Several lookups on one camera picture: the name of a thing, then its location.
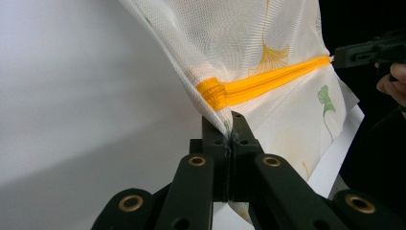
zipper tape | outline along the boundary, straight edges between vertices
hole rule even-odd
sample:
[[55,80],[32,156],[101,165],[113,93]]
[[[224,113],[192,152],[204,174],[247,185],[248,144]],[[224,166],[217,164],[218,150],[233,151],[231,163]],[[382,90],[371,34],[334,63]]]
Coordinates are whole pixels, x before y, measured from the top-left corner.
[[322,56],[232,82],[220,82],[212,77],[200,82],[196,89],[212,109],[218,111],[255,99],[330,63],[329,56]]

green leaf print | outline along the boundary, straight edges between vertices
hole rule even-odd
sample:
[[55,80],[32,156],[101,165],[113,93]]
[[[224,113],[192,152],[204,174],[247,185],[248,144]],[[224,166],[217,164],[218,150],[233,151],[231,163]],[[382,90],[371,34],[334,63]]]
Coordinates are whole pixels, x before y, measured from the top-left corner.
[[326,126],[326,128],[328,130],[328,133],[330,134],[331,142],[332,142],[333,141],[332,134],[331,134],[331,131],[329,130],[329,128],[327,126],[327,123],[326,123],[326,113],[328,111],[335,112],[335,107],[332,104],[331,98],[328,95],[328,86],[325,85],[325,86],[322,87],[322,89],[320,89],[320,91],[318,93],[318,97],[319,97],[320,103],[325,105],[325,108],[324,108],[324,111],[323,111],[323,119],[325,121],[325,126]]

laundry bag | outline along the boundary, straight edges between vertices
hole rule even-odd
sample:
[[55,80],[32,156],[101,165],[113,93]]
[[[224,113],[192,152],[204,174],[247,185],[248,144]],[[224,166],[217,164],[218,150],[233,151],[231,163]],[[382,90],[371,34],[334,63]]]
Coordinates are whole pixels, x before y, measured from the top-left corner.
[[120,1],[225,138],[242,114],[264,151],[308,180],[358,103],[331,65],[317,0]]

human hand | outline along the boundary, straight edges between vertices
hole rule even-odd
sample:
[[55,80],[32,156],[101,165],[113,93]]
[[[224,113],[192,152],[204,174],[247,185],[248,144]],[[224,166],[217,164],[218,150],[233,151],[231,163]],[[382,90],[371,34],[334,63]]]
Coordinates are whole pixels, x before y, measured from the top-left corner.
[[406,119],[406,64],[392,64],[391,75],[397,79],[397,81],[390,81],[390,75],[386,75],[378,82],[376,89],[392,96],[395,101],[403,106],[405,109],[403,109],[402,114]]

